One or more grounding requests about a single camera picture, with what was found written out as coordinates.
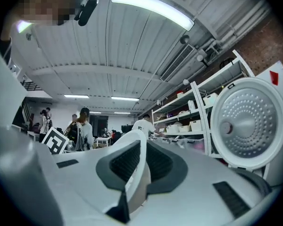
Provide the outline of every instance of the black sleeve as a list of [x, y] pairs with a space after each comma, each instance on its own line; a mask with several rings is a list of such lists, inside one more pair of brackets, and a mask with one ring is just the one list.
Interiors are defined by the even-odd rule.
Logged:
[[8, 65], [11, 54], [11, 39], [9, 41], [2, 41], [0, 39], [0, 53], [5, 63]]

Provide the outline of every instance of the fluorescent light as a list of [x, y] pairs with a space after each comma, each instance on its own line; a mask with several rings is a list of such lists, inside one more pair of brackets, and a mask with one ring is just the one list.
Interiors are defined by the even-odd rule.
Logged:
[[180, 25], [187, 31], [190, 31], [194, 26], [194, 22], [185, 14], [176, 8], [160, 1], [160, 0], [111, 0], [115, 3], [124, 3], [128, 5], [137, 6], [158, 13], [173, 22]]
[[130, 114], [130, 112], [114, 112], [114, 114]]
[[137, 98], [125, 98], [125, 97], [114, 97], [112, 96], [111, 99], [113, 100], [131, 100], [131, 101], [139, 101]]
[[89, 99], [88, 96], [80, 96], [80, 95], [64, 95], [66, 98], [83, 98], [83, 99]]
[[18, 24], [17, 24], [17, 29], [18, 29], [18, 32], [22, 32], [24, 29], [28, 28], [30, 25], [32, 25], [31, 23], [29, 22], [25, 22], [25, 21], [20, 21]]

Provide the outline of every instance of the dark hair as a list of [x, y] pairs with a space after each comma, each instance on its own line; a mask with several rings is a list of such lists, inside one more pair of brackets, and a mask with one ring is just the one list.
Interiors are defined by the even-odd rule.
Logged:
[[47, 111], [45, 111], [45, 110], [42, 110], [41, 112], [40, 112], [40, 115], [45, 115], [46, 117], [47, 117]]
[[76, 120], [79, 123], [84, 123], [89, 118], [90, 111], [88, 108], [84, 107], [81, 109], [80, 117]]

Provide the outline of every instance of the white circular lid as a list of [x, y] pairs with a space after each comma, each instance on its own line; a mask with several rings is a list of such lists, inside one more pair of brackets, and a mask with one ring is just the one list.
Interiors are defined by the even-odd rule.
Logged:
[[216, 149], [230, 165], [257, 169], [283, 145], [283, 99], [258, 78], [242, 78], [224, 88], [211, 115]]

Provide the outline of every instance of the red tag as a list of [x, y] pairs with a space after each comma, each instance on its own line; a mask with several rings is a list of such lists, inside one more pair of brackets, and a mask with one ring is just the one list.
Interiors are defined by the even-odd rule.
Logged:
[[278, 85], [279, 82], [279, 74], [276, 72], [269, 71], [270, 79], [274, 85]]

